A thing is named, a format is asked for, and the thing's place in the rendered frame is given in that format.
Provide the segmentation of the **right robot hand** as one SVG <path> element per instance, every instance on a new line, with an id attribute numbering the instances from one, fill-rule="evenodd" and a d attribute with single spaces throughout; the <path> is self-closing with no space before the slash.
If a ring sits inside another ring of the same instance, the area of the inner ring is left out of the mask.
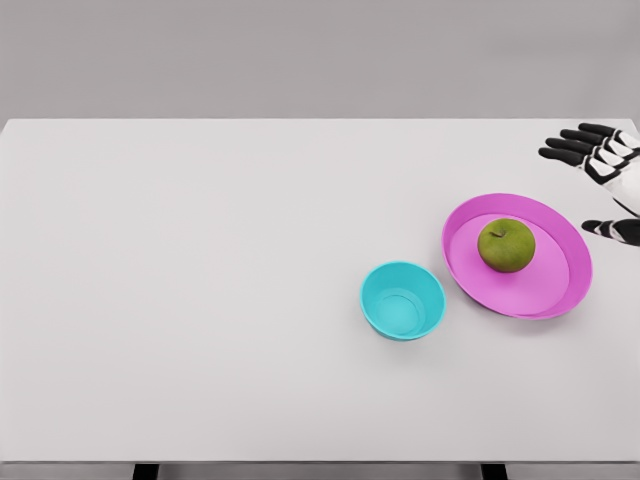
<path id="1" fill-rule="evenodd" d="M 581 123 L 546 139 L 538 154 L 583 171 L 631 214 L 621 220 L 586 220 L 584 231 L 640 247 L 640 139 L 619 128 Z"/>

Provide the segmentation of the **green apple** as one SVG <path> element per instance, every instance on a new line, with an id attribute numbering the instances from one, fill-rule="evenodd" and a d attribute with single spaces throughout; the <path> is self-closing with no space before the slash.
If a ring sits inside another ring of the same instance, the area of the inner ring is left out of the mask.
<path id="1" fill-rule="evenodd" d="M 486 265 L 500 273 L 515 273 L 534 258 L 536 240 L 523 222 L 498 218 L 489 222 L 477 237 L 477 250 Z"/>

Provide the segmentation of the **pink plate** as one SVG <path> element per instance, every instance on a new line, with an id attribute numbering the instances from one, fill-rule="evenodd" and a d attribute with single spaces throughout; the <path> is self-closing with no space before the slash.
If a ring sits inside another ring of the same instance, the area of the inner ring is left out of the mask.
<path id="1" fill-rule="evenodd" d="M 499 218 L 524 223 L 535 237 L 534 257 L 519 272 L 497 272 L 478 253 L 482 228 Z M 460 288 L 506 316 L 538 320 L 563 315 L 585 298 L 592 283 L 592 259 L 582 235 L 556 210 L 525 196 L 492 193 L 463 202 L 444 223 L 441 248 Z"/>

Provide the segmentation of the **blue bowl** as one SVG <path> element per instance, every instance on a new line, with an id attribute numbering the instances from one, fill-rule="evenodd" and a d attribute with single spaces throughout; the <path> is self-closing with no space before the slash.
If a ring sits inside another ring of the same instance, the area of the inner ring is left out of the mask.
<path id="1" fill-rule="evenodd" d="M 440 325 L 447 308 L 437 277 L 406 261 L 373 268 L 361 284 L 359 300 L 369 325 L 379 335 L 399 342 L 429 335 Z"/>

